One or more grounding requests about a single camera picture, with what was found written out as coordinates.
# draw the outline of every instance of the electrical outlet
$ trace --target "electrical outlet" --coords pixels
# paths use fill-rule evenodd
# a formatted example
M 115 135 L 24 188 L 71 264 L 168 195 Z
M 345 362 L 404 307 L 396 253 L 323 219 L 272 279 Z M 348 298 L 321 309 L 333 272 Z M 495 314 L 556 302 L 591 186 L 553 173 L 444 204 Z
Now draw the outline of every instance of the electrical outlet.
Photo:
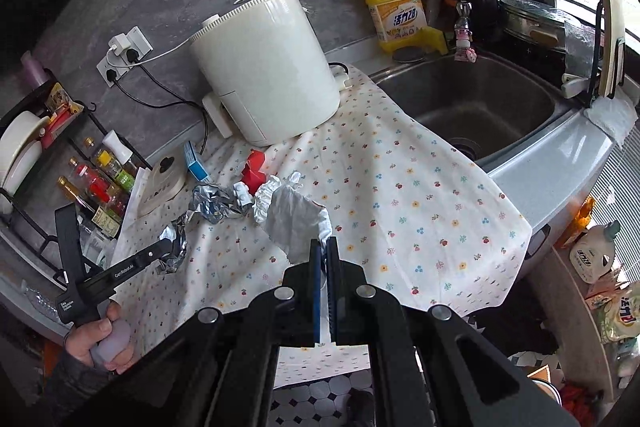
M 133 26 L 129 33 L 127 33 L 127 38 L 131 42 L 131 48 L 138 52 L 138 60 L 142 60 L 142 58 L 146 54 L 148 54 L 148 52 L 153 50 L 153 46 L 149 43 L 148 40 L 146 40 L 146 37 L 137 26 Z M 110 66 L 107 63 L 107 57 L 109 57 L 109 62 L 115 64 L 117 67 Z M 107 54 L 100 62 L 98 62 L 98 65 L 95 68 L 98 70 L 98 73 L 100 73 L 104 81 L 107 83 L 107 86 L 109 87 L 113 87 L 113 82 L 107 80 L 108 70 L 114 70 L 116 72 L 116 80 L 120 80 L 127 73 L 127 71 L 131 70 L 131 66 L 128 66 L 127 63 L 126 52 L 118 56 L 111 51 L 107 52 Z

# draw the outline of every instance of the finger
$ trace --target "finger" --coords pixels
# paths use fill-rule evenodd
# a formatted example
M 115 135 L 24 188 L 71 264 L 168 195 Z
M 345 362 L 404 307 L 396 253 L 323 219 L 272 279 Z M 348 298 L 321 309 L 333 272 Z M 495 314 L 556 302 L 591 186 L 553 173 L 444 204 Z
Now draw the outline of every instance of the finger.
M 109 369 L 109 371 L 113 371 L 116 367 L 120 367 L 121 365 L 125 365 L 129 360 L 133 357 L 133 344 L 129 344 L 129 346 L 125 347 L 121 352 L 119 352 L 113 360 L 109 362 L 105 362 L 104 367 Z
M 127 362 L 125 365 L 121 365 L 120 367 L 118 367 L 116 369 L 116 373 L 118 373 L 119 375 L 123 374 L 129 367 L 131 367 L 137 361 L 138 361 L 138 357 L 132 357 L 132 359 L 129 360 L 129 362 Z
M 107 306 L 106 316 L 111 322 L 115 322 L 121 317 L 121 311 L 120 305 L 115 301 L 111 301 Z
M 80 326 L 66 338 L 66 352 L 72 357 L 81 360 L 87 356 L 89 349 L 95 343 L 100 342 L 109 333 L 111 333 L 111 321 L 109 319 L 102 319 L 101 321 L 94 321 Z

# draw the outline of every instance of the black metal rack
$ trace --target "black metal rack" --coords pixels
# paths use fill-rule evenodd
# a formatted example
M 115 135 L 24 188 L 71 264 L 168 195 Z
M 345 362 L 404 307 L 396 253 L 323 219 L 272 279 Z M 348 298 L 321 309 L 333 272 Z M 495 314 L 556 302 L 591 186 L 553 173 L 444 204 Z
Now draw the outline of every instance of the black metal rack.
M 4 117 L 2 117 L 2 119 L 0 119 L 0 136 L 4 133 L 4 131 L 9 126 L 9 124 L 11 124 L 14 118 L 18 116 L 22 111 L 30 110 L 31 112 L 34 112 L 34 114 L 40 114 L 40 115 L 50 114 L 50 111 L 46 107 L 45 102 L 49 96 L 49 93 L 51 92 L 51 89 L 58 82 L 58 80 L 50 70 L 45 69 L 45 72 L 49 75 L 49 80 L 45 84 L 42 84 L 41 86 L 37 87 L 35 90 L 31 91 L 27 96 L 25 96 L 22 100 L 20 100 L 20 102 L 18 102 L 14 106 L 14 108 L 9 110 L 7 114 L 4 115 Z M 20 187 L 27 186 L 30 182 L 36 179 L 39 171 L 38 165 L 41 166 L 44 163 L 46 163 L 47 158 L 51 157 L 56 151 L 56 149 L 59 149 L 58 146 L 60 142 L 66 142 L 71 147 L 73 147 L 73 149 L 75 149 L 78 155 L 82 157 L 82 159 L 85 160 L 86 162 L 91 161 L 91 159 L 80 149 L 80 147 L 78 147 L 76 142 L 69 136 L 71 134 L 71 131 L 78 128 L 79 124 L 82 123 L 83 121 L 86 122 L 87 118 L 91 120 L 91 122 L 93 122 L 93 124 L 97 127 L 98 131 L 100 131 L 103 136 L 105 136 L 108 133 L 108 131 L 100 123 L 97 117 L 94 115 L 94 112 L 96 110 L 95 103 L 92 102 L 91 103 L 92 107 L 89 107 L 87 104 L 85 104 L 81 100 L 74 100 L 74 101 L 84 106 L 84 110 L 80 114 L 78 114 L 76 119 L 71 124 L 69 124 L 68 127 L 66 127 L 66 129 L 61 133 L 60 136 L 56 138 L 56 140 L 54 140 L 54 142 L 50 145 L 50 147 L 48 147 L 42 152 L 42 155 L 40 156 L 40 158 L 38 158 L 33 168 L 31 168 L 30 172 L 27 174 L 25 179 L 20 184 Z M 135 156 L 137 156 L 137 158 L 139 158 L 140 163 L 142 163 L 143 166 L 147 167 L 148 169 L 152 168 L 151 165 L 149 165 L 149 163 L 138 152 L 138 150 L 135 149 L 135 147 L 133 147 L 124 136 L 118 133 L 116 134 L 120 139 L 120 141 L 127 148 L 129 148 L 131 152 Z M 2 220 L 2 222 L 12 231 L 12 233 L 15 234 L 15 236 L 20 240 L 22 245 L 24 245 L 29 250 L 29 252 L 31 252 L 34 256 L 36 256 L 38 260 L 40 260 L 42 263 L 44 263 L 46 266 L 48 266 L 50 269 L 53 270 L 54 272 L 53 279 L 66 287 L 64 272 L 62 268 L 55 266 L 51 261 L 49 261 L 43 255 L 45 249 L 49 246 L 50 243 L 58 243 L 58 237 L 45 232 L 45 230 L 36 222 L 36 220 L 34 220 L 27 213 L 27 211 L 24 208 L 22 208 L 20 204 L 17 203 L 16 196 L 11 196 L 10 194 L 7 193 L 6 190 L 4 190 L 4 188 L 1 188 L 1 187 L 0 187 L 0 194 L 4 196 L 12 204 L 15 212 L 17 212 L 18 215 L 23 220 L 25 220 L 25 222 L 27 222 L 28 225 L 42 238 L 42 242 L 39 245 L 33 245 L 27 238 L 25 238 L 20 232 L 18 232 L 15 229 L 15 227 L 12 227 L 12 224 L 14 224 L 15 222 L 14 213 L 11 213 L 9 216 L 4 216 L 0 214 L 0 220 Z M 84 263 L 90 267 L 89 276 L 91 276 L 93 273 L 97 273 L 98 271 L 102 270 L 100 267 L 98 267 L 95 263 L 93 263 L 90 259 L 87 259 L 86 257 L 84 257 Z

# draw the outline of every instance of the sink drain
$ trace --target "sink drain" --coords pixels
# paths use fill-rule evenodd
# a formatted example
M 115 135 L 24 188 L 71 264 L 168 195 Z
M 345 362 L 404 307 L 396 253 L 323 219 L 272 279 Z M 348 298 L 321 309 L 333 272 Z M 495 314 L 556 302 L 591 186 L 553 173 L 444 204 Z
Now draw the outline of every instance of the sink drain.
M 473 140 L 466 138 L 454 138 L 449 143 L 463 153 L 471 161 L 476 161 L 480 157 L 480 146 Z

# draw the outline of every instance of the white tablecloth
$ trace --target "white tablecloth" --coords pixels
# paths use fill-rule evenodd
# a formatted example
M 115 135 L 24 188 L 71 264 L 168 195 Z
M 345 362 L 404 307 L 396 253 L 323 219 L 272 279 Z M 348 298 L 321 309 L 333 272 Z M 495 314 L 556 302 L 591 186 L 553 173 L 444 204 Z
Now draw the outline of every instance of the white tablecloth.
M 336 115 L 269 147 L 262 170 L 283 178 L 299 171 L 302 192 L 329 211 L 340 257 L 360 264 L 370 283 L 402 304 L 426 310 L 445 303 L 461 315 L 501 304 L 531 227 L 475 163 L 405 115 L 364 74 L 352 70 L 351 77 L 354 86 L 341 93 Z M 217 148 L 206 162 L 216 182 L 238 181 L 250 149 L 236 137 Z M 193 185 L 140 219 L 131 219 L 133 197 L 113 262 L 156 241 L 186 210 Z M 290 266 L 249 217 L 215 226 L 196 220 L 188 241 L 188 258 L 177 273 L 158 276 L 147 269 L 118 289 L 140 353 L 199 308 L 246 307 L 280 285 Z M 276 386 L 366 367 L 364 346 L 283 348 Z

